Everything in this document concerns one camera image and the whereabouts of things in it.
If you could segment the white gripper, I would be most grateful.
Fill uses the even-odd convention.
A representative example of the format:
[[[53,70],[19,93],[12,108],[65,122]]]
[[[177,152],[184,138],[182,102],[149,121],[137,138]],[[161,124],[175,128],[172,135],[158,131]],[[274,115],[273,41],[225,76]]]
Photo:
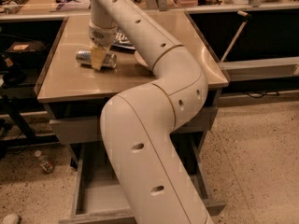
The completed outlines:
[[[96,44],[91,47],[92,69],[100,71],[105,64],[109,46],[113,43],[118,26],[113,21],[90,21],[89,38]]]

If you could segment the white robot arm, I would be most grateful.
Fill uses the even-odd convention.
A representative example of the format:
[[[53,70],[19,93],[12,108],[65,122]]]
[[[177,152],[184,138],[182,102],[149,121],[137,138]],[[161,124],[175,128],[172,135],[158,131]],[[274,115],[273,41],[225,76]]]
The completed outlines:
[[[176,38],[131,0],[93,0],[126,34],[155,79],[104,106],[107,155],[137,224],[214,224],[170,139],[203,107],[204,69]]]

